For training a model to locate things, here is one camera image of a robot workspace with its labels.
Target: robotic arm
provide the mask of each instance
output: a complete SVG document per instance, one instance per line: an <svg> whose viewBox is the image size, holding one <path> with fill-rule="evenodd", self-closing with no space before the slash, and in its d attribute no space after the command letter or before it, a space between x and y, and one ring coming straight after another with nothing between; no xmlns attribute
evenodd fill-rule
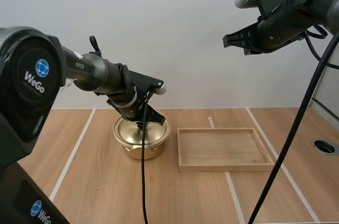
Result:
<svg viewBox="0 0 339 224"><path fill-rule="evenodd" d="M1 223L68 223L16 162L31 153L66 78L81 90L106 95L126 120L165 121L147 104L154 93L165 93L164 82L103 59L94 36L90 41L95 51L81 56L37 29L0 29ZM35 218L33 204L43 206L48 215Z"/></svg>
<svg viewBox="0 0 339 224"><path fill-rule="evenodd" d="M245 55L272 53L302 40L303 32L314 25L322 31L318 26L322 24L332 34L339 30L339 0L235 0L235 4L258 7L261 14L256 23L223 38L225 48L243 48Z"/></svg>
<svg viewBox="0 0 339 224"><path fill-rule="evenodd" d="M66 77L84 91L106 95L107 103L129 121L142 122L146 98L165 93L162 80L103 59L94 36L90 41L95 51L81 56L63 47L58 38L33 28L0 30L0 134L2 144L17 141L22 153L4 158L8 163L1 162L2 166L31 152ZM164 123L164 117L149 105L146 118L146 122ZM7 156L18 151L1 147L0 152Z"/></svg>

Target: pot handle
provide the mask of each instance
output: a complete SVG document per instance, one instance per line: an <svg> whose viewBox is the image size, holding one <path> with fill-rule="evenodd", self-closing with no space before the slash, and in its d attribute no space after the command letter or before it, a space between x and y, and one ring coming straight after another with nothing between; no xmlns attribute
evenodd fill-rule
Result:
<svg viewBox="0 0 339 224"><path fill-rule="evenodd" d="M135 146L131 146L131 147L125 147L125 149L129 152L132 152L136 149L141 149L141 146L140 145L135 145ZM151 146L149 145L145 145L145 149L149 149L149 150L152 150L152 151L155 151L156 149L158 149L158 146L155 147L155 148L152 148Z"/></svg>

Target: white wall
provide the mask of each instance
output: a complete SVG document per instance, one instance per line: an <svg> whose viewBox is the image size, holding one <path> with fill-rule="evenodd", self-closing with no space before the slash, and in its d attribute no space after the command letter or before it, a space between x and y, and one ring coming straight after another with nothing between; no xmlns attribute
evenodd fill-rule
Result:
<svg viewBox="0 0 339 224"><path fill-rule="evenodd" d="M316 60L306 44L244 56L222 38L256 21L234 0L0 0L0 25L28 25L79 53L95 35L103 56L165 81L154 107L298 106ZM75 86L55 107L108 107Z"/></svg>

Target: white tape line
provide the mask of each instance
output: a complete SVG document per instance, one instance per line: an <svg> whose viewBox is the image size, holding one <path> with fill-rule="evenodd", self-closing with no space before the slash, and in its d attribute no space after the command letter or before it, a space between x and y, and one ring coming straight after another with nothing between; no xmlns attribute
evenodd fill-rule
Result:
<svg viewBox="0 0 339 224"><path fill-rule="evenodd" d="M259 123L257 122L257 120L254 118L252 112L250 111L250 109L247 107L246 108L249 116L252 118L253 122L255 123L256 127L258 128L259 132L261 133L261 135L263 136L264 140L266 141L267 145L269 146L270 150L272 151L273 155L275 156L276 159L278 159L278 154L276 153L276 151L274 150L274 147L272 146L271 142L269 141L269 139L267 138L266 134L264 133L264 131L262 130L262 128L260 127ZM317 215L315 214L315 212L313 211L312 207L310 206L310 204L307 202L306 198L304 197L303 193L301 192L301 190L299 189L298 185L296 184L296 182L294 181L293 177L291 176L290 172L287 170L287 168L285 167L284 164L281 165L282 170L284 171L287 179L290 181L290 183L292 184L294 190L296 191L296 193L298 194L298 196L300 197L301 201L303 202L305 208L307 209L308 213L311 215L312 219L314 220L314 222L320 222L319 218L317 217Z"/></svg>
<svg viewBox="0 0 339 224"><path fill-rule="evenodd" d="M93 118L94 113L95 113L95 109L92 110L92 113L91 113L90 117L88 118L88 120L87 120L87 122L86 122L86 125L85 125L83 131L81 132L81 134L80 134L80 136L79 136L79 138L78 138L78 141L76 142L76 144L75 144L75 146L74 146L74 148L73 148L72 153L69 155L69 158L68 158L68 160L67 160L67 162L66 162L66 165L65 165L63 171L61 172L61 174L60 174L60 176L59 176L59 179L58 179L56 185L54 186L54 189L53 189L53 191L52 191L52 193L51 193L51 196L49 196L49 200L50 200L50 201L53 201L55 195L57 194L57 192L58 192L58 190L59 190L59 187L60 187L61 183L63 182L63 179L64 179L64 177L65 177L65 175L66 175L66 173L67 173L67 170L68 170L70 164L72 163L72 160L73 160L73 158L74 158L74 156L75 156L75 154L76 154L76 151L78 150L79 145L80 145L81 141L83 140L84 135L86 134L87 128L88 128L88 126L89 126L90 123L91 123L91 120L92 120L92 118Z"/></svg>
<svg viewBox="0 0 339 224"><path fill-rule="evenodd" d="M208 117L208 120L210 121L211 128L214 128L214 123L213 123L212 117ZM242 211L242 208L240 206L239 199L238 199L238 196L237 196L237 192L235 191L235 188L234 188L234 185L233 185L232 177L231 177L229 172L225 172L225 175L226 175L229 190L231 191L234 206L237 210L237 214L238 214L240 224L246 224L245 218L244 218L244 215L243 215L243 211Z"/></svg>
<svg viewBox="0 0 339 224"><path fill-rule="evenodd" d="M208 120L210 121L211 128L214 128L214 123L213 123L212 117L208 117Z"/></svg>

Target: pot rim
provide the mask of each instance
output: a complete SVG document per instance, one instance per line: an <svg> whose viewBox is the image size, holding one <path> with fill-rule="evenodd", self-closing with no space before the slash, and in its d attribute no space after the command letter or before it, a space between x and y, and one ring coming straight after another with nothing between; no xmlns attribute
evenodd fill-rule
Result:
<svg viewBox="0 0 339 224"><path fill-rule="evenodd" d="M168 130L165 131L165 133L156 141L150 143L150 144L145 144L145 150L147 150L148 147L150 148L155 148L159 145L161 145L162 143L164 143L169 137L170 137L170 134L171 134L171 123L168 119L167 116L165 116L164 114L162 114L161 112L158 112L159 114L163 115L165 117L165 123L167 122L167 126L168 126ZM122 144L123 146L125 147L128 147L128 148L132 148L132 147L135 147L135 148L141 148L141 144L133 144L133 143L130 143L130 142L127 142L125 141L118 133L118 125L124 121L124 118L123 117L120 117L114 124L113 126L113 134L114 134L114 137L115 139L120 143Z"/></svg>

